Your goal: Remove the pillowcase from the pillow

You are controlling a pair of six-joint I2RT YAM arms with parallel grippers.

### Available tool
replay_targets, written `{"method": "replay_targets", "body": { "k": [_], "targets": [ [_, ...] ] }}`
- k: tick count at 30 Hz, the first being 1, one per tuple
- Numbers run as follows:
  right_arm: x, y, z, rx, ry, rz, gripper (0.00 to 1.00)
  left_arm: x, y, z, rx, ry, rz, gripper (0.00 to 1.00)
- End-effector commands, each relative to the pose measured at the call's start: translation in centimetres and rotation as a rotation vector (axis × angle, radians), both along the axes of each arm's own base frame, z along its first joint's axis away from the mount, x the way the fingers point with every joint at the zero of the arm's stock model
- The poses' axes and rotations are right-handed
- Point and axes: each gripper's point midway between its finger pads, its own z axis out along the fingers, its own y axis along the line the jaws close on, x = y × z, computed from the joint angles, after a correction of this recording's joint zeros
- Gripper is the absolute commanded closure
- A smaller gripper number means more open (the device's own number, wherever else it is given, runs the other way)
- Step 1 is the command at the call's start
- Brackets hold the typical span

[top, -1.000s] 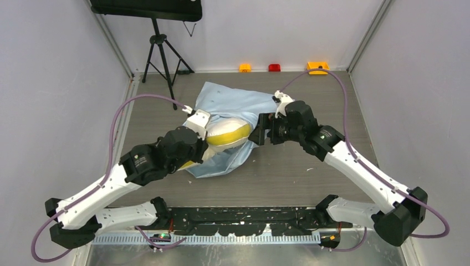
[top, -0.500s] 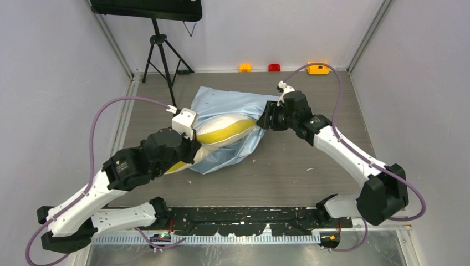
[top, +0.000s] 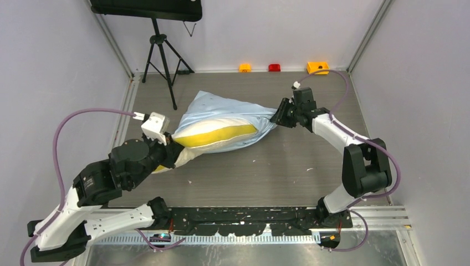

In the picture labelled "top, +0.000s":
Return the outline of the white pillow with yellow trim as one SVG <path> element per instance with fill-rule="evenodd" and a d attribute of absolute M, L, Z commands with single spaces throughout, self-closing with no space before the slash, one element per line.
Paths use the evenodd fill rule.
<path fill-rule="evenodd" d="M 176 156 L 175 167 L 181 167 L 194 158 L 209 153 L 235 150 L 255 137 L 259 130 L 248 120 L 234 117 L 202 119 L 180 126 L 171 134 L 172 140 L 182 145 Z"/>

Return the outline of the light blue pillowcase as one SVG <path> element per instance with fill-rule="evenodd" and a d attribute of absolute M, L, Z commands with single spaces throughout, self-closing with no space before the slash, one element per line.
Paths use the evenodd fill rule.
<path fill-rule="evenodd" d="M 266 108 L 258 104 L 223 98 L 206 91 L 199 91 L 188 106 L 186 113 L 183 114 L 178 127 L 186 126 L 191 122 L 202 119 L 221 117 L 246 119 L 259 130 L 259 133 L 247 142 L 236 144 L 235 147 L 238 150 L 257 143 L 277 127 L 276 124 L 269 121 L 275 112 L 276 109 L 273 108 Z"/>

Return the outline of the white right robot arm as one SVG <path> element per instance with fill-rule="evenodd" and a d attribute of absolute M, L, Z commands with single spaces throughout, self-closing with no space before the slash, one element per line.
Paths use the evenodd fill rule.
<path fill-rule="evenodd" d="M 325 139 L 343 155 L 341 184 L 318 200 L 315 221 L 331 227 L 354 203 L 392 184 L 385 142 L 358 135 L 326 108 L 319 108 L 311 88 L 293 90 L 282 98 L 270 121 L 294 128 L 298 125 Z"/>

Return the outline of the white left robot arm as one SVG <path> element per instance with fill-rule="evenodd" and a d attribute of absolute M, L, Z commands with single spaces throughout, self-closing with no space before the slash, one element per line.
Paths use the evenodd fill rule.
<path fill-rule="evenodd" d="M 93 243 L 133 229 L 164 229 L 171 211 L 156 197 L 130 211 L 90 219 L 96 210 L 140 185 L 159 166 L 175 168 L 184 147 L 165 133 L 167 143 L 131 139 L 111 150 L 108 158 L 88 164 L 74 179 L 64 202 L 44 220 L 30 221 L 28 235 L 33 263 L 65 262 L 85 252 Z"/>

